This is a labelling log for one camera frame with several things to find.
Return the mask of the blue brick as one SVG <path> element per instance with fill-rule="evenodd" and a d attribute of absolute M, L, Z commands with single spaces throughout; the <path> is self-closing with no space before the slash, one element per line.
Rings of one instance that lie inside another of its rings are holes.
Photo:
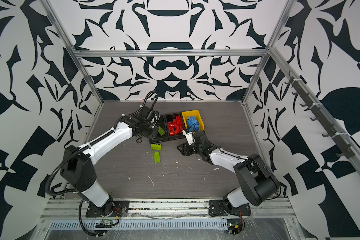
<path fill-rule="evenodd" d="M 187 118 L 187 126 L 190 132 L 193 132 L 193 128 L 194 128 L 194 122 L 193 119 L 191 117 Z"/>
<path fill-rule="evenodd" d="M 200 130 L 200 124 L 199 124 L 197 118 L 195 116 L 192 116 L 191 119 L 192 119 L 192 123 L 193 123 L 193 131 L 194 132 L 199 131 Z"/>

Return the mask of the red long brick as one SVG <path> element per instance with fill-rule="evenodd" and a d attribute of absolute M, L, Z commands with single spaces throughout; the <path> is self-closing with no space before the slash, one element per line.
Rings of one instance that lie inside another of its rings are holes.
<path fill-rule="evenodd" d="M 178 125 L 176 123 L 173 123 L 173 122 L 168 123 L 168 130 L 169 130 L 169 135 L 170 136 L 175 136 L 179 132 Z"/>

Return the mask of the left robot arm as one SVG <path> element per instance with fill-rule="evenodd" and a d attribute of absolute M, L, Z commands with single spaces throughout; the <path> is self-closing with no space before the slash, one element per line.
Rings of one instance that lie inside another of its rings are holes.
<path fill-rule="evenodd" d="M 105 154 L 132 137 L 137 137 L 137 143 L 141 143 L 143 138 L 153 140 L 156 137 L 159 132 L 156 123 L 160 119 L 160 114 L 153 107 L 147 107 L 146 103 L 150 98 L 155 105 L 159 98 L 158 91 L 150 91 L 137 111 L 119 117 L 110 130 L 96 139 L 79 147 L 69 146 L 65 150 L 64 159 L 46 182 L 46 194 L 55 197 L 77 193 L 82 198 L 79 210 L 82 209 L 83 203 L 89 203 L 90 208 L 97 210 L 101 217 L 111 216 L 117 208 L 113 198 L 98 182 L 94 166 Z M 52 190 L 51 184 L 57 174 L 60 174 L 72 188 L 58 192 Z"/>

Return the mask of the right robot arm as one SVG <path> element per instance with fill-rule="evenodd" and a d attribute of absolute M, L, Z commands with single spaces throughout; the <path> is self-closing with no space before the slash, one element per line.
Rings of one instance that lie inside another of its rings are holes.
<path fill-rule="evenodd" d="M 204 131 L 183 131 L 183 135 L 187 142 L 178 146 L 183 156 L 196 154 L 203 161 L 236 175 L 240 187 L 224 197 L 229 207 L 235 209 L 246 204 L 257 207 L 280 190 L 279 181 L 259 155 L 241 156 L 230 153 L 214 145 Z"/>

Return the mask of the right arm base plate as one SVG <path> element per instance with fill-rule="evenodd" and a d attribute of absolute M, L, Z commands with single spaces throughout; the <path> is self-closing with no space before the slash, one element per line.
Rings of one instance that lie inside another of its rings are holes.
<path fill-rule="evenodd" d="M 218 216 L 242 216 L 249 217 L 252 212 L 249 204 L 233 207 L 228 200 L 210 200 L 208 214 L 211 217 Z"/>

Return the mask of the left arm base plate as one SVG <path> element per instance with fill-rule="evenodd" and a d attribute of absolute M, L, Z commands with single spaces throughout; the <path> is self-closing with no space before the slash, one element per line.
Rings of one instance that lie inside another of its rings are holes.
<path fill-rule="evenodd" d="M 87 218 L 100 218 L 100 217 L 124 217 L 129 211 L 129 201 L 107 201 L 104 206 L 97 207 L 92 202 L 89 202 L 87 208 Z"/>

